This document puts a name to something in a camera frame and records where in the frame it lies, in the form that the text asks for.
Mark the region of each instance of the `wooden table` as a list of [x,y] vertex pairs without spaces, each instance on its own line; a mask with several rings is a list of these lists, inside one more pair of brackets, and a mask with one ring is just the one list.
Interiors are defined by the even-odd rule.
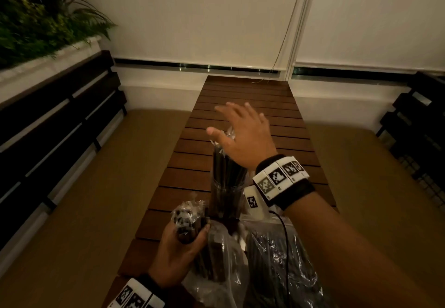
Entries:
[[[156,254],[164,226],[170,220],[170,211],[182,201],[191,200],[194,195],[197,200],[210,198],[209,173],[213,148],[205,129],[214,126],[227,130],[229,127],[224,116],[214,110],[215,105],[227,101],[242,105],[249,101],[258,112],[264,113],[269,119],[270,132],[278,152],[294,156],[309,173],[309,180],[317,192],[331,206],[336,206],[289,85],[278,81],[252,84],[255,81],[258,80],[217,76],[207,78],[103,307],[114,299],[129,277],[147,271]],[[199,305],[183,287],[170,291],[166,306]]]

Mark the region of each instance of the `forearm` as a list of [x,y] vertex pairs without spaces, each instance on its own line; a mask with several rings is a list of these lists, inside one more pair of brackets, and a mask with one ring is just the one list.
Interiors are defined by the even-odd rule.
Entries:
[[316,192],[285,210],[325,287],[342,307],[435,307],[391,260]]

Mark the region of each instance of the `black wooden slat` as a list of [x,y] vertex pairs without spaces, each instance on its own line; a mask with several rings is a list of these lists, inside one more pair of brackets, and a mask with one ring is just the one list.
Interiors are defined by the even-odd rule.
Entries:
[[112,72],[82,92],[42,124],[0,153],[0,195],[23,179],[45,155],[81,123],[101,102],[120,85]]
[[416,129],[430,136],[442,147],[445,146],[445,117],[442,114],[407,93],[400,94],[393,106],[411,120]]
[[380,123],[396,139],[397,145],[413,157],[437,185],[444,188],[444,154],[393,112],[387,112]]
[[0,104],[0,144],[32,124],[113,64],[110,53],[102,51]]
[[445,81],[432,74],[417,72],[408,86],[431,101],[442,102],[445,99]]
[[0,249],[68,172],[126,102],[116,91],[62,145],[0,203]]

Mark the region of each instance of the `foliage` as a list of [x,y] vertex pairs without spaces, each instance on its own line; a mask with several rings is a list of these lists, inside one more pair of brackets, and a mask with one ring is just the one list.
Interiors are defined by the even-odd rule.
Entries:
[[0,68],[54,55],[114,24],[86,0],[0,0]]

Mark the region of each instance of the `white planter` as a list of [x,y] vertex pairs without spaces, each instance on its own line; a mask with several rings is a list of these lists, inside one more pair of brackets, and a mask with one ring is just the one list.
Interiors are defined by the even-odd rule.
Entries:
[[100,39],[100,36],[90,37],[91,44],[82,41],[66,46],[56,52],[55,58],[41,57],[0,71],[0,103],[99,52]]

